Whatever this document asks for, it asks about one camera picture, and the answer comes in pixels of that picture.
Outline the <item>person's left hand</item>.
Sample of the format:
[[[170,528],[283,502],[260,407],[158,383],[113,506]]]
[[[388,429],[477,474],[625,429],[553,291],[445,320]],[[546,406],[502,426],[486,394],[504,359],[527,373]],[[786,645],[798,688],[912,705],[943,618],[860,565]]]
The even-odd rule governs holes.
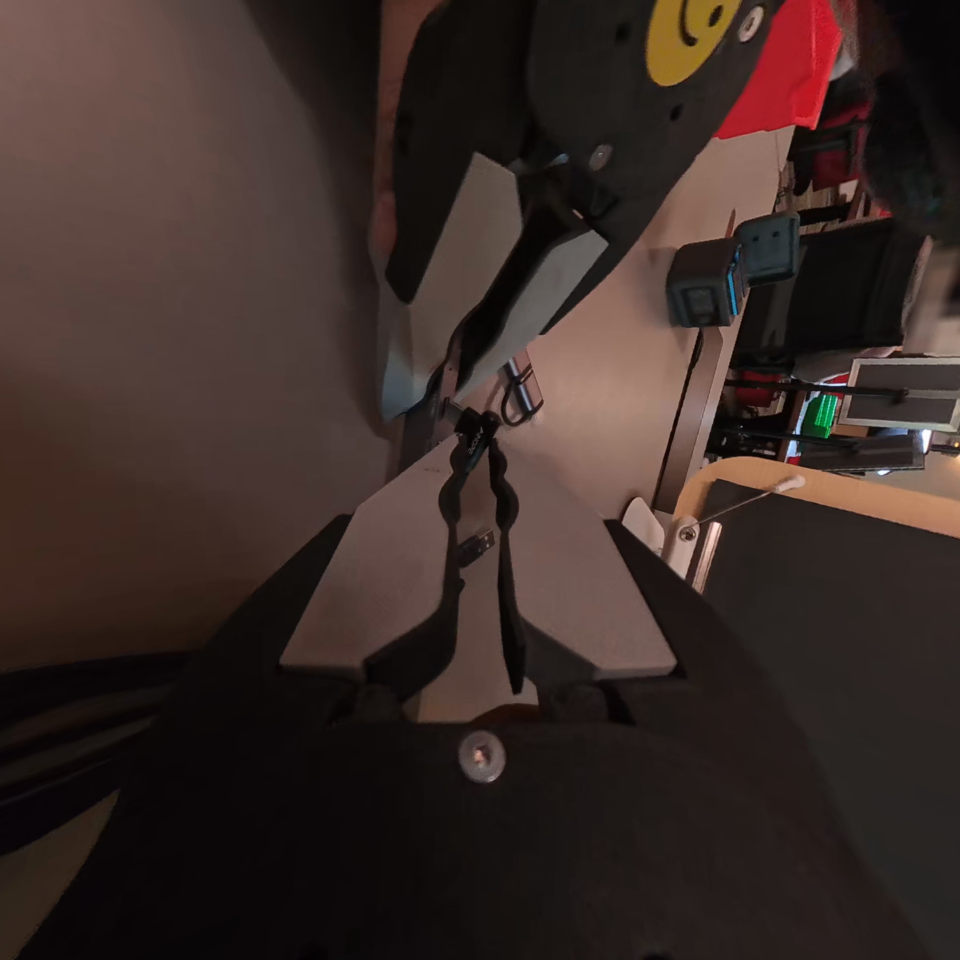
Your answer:
[[[378,269],[386,266],[397,242],[397,204],[393,185],[393,145],[402,89],[402,70],[381,72],[374,137],[368,248]]]

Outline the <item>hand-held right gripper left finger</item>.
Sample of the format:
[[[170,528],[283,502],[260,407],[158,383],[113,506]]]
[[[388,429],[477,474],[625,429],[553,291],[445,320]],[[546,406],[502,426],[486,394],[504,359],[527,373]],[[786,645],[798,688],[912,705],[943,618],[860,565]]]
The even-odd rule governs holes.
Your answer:
[[[455,652],[460,499],[447,438],[348,519],[280,658],[288,671],[374,685],[399,702]]]

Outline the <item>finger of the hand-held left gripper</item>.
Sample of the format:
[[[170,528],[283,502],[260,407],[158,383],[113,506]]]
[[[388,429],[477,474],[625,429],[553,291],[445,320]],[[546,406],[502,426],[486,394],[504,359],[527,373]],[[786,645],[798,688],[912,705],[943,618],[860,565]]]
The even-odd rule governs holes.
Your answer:
[[[425,399],[450,344],[493,285],[522,233],[518,179],[479,152],[439,234],[409,303],[379,283],[377,395],[389,423]]]
[[[531,198],[518,240],[463,325],[453,398],[462,400],[541,335],[607,247],[560,198]]]

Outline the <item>grey framed screen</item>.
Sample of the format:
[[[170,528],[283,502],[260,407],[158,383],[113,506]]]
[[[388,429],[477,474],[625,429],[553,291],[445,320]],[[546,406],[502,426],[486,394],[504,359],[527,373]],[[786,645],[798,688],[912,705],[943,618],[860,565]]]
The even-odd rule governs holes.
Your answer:
[[[958,357],[891,356],[853,361],[838,422],[956,433]]]

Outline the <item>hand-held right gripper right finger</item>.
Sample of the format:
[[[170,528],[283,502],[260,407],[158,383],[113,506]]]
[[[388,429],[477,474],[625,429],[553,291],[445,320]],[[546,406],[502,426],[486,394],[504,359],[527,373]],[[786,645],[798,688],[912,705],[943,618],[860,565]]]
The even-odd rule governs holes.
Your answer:
[[[667,676],[677,666],[606,520],[493,439],[497,596],[510,688]]]

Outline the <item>grey plug with adapter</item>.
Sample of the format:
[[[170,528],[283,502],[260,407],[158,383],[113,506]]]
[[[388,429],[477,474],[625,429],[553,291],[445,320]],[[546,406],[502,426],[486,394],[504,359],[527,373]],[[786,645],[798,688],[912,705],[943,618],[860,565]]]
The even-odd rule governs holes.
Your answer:
[[[516,356],[502,368],[503,394],[499,418],[504,426],[516,429],[531,423],[545,400],[531,362]]]

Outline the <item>dark battery charger case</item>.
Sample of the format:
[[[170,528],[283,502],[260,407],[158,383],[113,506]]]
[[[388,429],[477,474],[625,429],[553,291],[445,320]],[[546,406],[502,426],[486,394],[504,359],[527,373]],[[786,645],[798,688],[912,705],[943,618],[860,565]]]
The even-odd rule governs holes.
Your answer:
[[[679,247],[670,264],[666,303],[675,326],[729,327],[750,293],[795,279],[801,262],[801,217],[779,212],[741,222],[720,238]]]

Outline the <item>red plastic bin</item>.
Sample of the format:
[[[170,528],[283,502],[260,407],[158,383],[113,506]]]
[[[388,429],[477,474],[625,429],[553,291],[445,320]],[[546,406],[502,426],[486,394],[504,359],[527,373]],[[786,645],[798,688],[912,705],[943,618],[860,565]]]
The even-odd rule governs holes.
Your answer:
[[[831,2],[784,2],[749,82],[714,138],[816,129],[841,45]]]

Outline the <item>grey usb hub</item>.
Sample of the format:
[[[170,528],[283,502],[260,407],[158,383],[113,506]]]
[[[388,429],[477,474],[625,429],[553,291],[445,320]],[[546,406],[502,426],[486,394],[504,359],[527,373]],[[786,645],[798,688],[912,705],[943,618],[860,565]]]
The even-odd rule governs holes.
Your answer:
[[[404,473],[454,432],[450,404],[459,378],[460,361],[449,359],[431,377],[424,398],[403,417],[397,472]]]

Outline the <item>wood-framed black board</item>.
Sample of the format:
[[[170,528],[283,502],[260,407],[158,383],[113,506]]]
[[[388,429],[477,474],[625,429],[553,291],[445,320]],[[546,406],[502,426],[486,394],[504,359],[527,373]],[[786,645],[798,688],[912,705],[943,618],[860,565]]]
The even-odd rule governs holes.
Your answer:
[[[958,497],[735,458],[684,484],[727,513],[705,599],[803,727],[863,856],[935,958],[958,958]]]

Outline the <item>white-tipped metal stylus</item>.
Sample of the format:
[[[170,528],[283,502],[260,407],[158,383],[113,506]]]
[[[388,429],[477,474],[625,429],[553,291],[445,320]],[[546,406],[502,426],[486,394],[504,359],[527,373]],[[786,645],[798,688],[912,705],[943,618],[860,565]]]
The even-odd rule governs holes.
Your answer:
[[[802,489],[806,485],[807,485],[807,479],[804,476],[801,476],[801,475],[788,476],[785,479],[776,483],[774,486],[764,489],[761,492],[747,499],[743,499],[729,507],[726,507],[723,510],[716,511],[706,517],[700,518],[697,521],[697,523],[698,525],[705,525],[711,522],[716,522],[719,518],[724,517],[726,516],[726,514],[729,514],[735,510],[738,510],[739,508],[758,502],[764,498],[768,498],[771,496],[780,496],[787,493],[791,493],[793,491],[797,491],[799,489]]]

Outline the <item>black office chair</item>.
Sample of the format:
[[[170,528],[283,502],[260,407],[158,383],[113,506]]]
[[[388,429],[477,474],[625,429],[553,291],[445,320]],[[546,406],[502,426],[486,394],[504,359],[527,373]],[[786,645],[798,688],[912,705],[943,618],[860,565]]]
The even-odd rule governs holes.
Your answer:
[[[733,365],[901,347],[932,246],[892,219],[802,236],[797,274],[750,291]]]

